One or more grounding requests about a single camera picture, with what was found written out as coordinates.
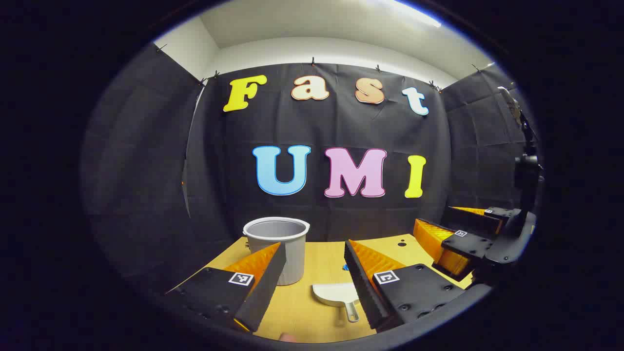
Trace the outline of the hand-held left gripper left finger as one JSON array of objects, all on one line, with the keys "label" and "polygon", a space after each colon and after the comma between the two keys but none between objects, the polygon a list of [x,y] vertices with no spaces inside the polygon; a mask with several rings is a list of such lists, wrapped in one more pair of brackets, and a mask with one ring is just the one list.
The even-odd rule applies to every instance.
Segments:
[{"label": "hand-held left gripper left finger", "polygon": [[285,247],[271,244],[225,269],[205,267],[166,293],[183,313],[254,333],[285,266]]}]

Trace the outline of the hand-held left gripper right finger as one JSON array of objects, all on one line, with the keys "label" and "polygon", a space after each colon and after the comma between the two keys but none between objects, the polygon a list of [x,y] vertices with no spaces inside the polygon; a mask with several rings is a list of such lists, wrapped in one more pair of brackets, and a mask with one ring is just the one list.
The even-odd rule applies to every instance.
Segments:
[{"label": "hand-held left gripper right finger", "polygon": [[345,242],[345,262],[377,332],[426,317],[465,291],[424,264],[401,264],[353,240]]}]

